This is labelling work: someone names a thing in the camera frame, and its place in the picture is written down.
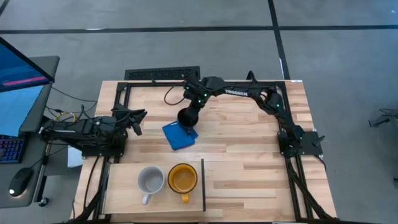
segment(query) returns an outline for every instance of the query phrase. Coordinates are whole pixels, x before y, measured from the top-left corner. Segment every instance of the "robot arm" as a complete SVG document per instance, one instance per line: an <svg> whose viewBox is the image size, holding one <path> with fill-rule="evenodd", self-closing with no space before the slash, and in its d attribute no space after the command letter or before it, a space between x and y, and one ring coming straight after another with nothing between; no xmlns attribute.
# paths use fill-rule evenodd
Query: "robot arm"
<svg viewBox="0 0 398 224"><path fill-rule="evenodd" d="M230 85L219 77L206 77L197 80L196 76L184 76L184 98L191 100L188 108L180 112L178 120L185 126L193 126L198 121L199 111L206 105L211 96L222 94L236 95L252 98L260 109L269 115L274 115L280 127L287 133L291 145L301 148L300 142L304 131L294 124L293 119L284 109L284 102L275 86L261 83L242 83Z"/></svg>
<svg viewBox="0 0 398 224"><path fill-rule="evenodd" d="M45 142L61 140L81 150L82 156L122 156L128 137L127 128L141 135L139 124L147 112L129 110L122 105L112 109L113 116L78 119L75 122L47 121L40 131Z"/></svg>

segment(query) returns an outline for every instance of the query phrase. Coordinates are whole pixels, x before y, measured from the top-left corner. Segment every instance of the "monitor screen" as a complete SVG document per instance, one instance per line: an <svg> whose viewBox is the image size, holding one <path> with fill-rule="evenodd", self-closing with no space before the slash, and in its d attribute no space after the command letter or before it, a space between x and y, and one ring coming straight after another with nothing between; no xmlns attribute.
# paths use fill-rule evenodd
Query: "monitor screen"
<svg viewBox="0 0 398 224"><path fill-rule="evenodd" d="M0 37L0 92L49 82L49 74Z"/></svg>

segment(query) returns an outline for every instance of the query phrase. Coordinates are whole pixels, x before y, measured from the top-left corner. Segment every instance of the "wooden tabletop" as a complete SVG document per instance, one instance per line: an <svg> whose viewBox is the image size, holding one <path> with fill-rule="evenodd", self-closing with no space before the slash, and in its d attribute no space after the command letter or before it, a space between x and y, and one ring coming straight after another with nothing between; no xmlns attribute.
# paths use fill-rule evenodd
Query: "wooden tabletop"
<svg viewBox="0 0 398 224"><path fill-rule="evenodd" d="M105 81L99 94L96 116L111 115L117 81ZM301 81L286 81L290 109L295 124L312 130L313 122ZM260 110L250 98L233 95L212 97L200 111L195 126L196 144L179 151L171 150L162 126L176 120L177 106L163 101L169 87L132 88L129 109L144 108L148 115L141 123L142 136L129 130L129 139L120 163L187 162L204 159L206 212L151 214L112 214L112 222L270 222L294 221L284 158L279 154L277 121ZM169 102L181 99L182 88L174 88ZM76 214L83 208L88 176L95 158L83 163L75 196ZM309 191L327 213L336 216L326 173L313 156L302 156ZM88 191L94 196L100 179L101 161L95 167ZM305 215L302 194L298 190L302 217Z"/></svg>
<svg viewBox="0 0 398 224"><path fill-rule="evenodd" d="M178 163L122 163L111 164L108 188L104 203L105 214L117 213L160 213L160 212L202 212L203 191L201 181L201 162L188 162L197 172L197 184L189 192L189 203L182 202L182 196L175 193L168 185L168 174ZM148 166L156 166L165 174L162 190L154 194L147 205L142 204L144 193L138 187L138 175Z"/></svg>

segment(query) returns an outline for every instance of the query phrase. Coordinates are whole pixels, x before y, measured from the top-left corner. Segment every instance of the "computer mouse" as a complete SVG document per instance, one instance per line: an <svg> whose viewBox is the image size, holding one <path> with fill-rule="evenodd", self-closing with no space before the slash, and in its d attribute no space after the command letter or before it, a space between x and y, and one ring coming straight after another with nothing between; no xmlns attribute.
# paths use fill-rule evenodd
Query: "computer mouse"
<svg viewBox="0 0 398 224"><path fill-rule="evenodd" d="M16 197L21 195L32 177L33 170L30 167L20 169L12 178L9 188L11 196Z"/></svg>

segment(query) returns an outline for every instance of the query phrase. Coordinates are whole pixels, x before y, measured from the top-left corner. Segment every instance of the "desk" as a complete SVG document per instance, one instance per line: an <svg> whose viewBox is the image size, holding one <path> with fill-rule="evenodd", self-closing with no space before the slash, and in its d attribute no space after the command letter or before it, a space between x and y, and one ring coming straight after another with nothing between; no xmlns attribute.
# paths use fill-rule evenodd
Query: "desk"
<svg viewBox="0 0 398 224"><path fill-rule="evenodd" d="M60 58L58 56L49 57L32 57L30 58L40 68L46 71L52 77L55 77L58 63ZM20 133L27 133L28 139L25 142L26 148L22 162L20 164L0 164L0 173L2 180L0 183L0 208L12 208L12 207L25 207L32 203L32 199L35 195L38 195L37 181L39 174L43 167L41 163L37 163L33 166L33 176L29 181L29 184L25 192L18 197L11 197L8 193L9 184L15 173L23 167L30 167L34 162L39 160L45 151L45 143L40 140L37 132L39 130L45 105L49 98L51 85L45 85L37 97L32 109L27 115L24 123L20 127Z"/></svg>
<svg viewBox="0 0 398 224"><path fill-rule="evenodd" d="M103 82L96 116L111 115L118 82ZM286 81L290 109L295 124L309 131L312 117L302 82ZM196 144L179 151L171 150L161 130L175 120L178 111L188 106L163 102L169 87L133 87L129 108L145 108L148 115L141 124L142 136L129 130L129 139L120 163L187 162L205 160L206 212L159 214L112 214L112 222L269 222L293 221L294 210L284 158L279 154L277 121L260 110L252 99L231 95L212 97L200 111L195 126ZM175 88L168 101L181 99L182 89ZM94 169L88 200L98 188L100 158ZM82 211L88 176L95 158L83 163L75 196L76 214ZM309 191L330 215L335 208L326 177L319 161L302 156ZM305 215L302 194L298 190L302 217Z"/></svg>

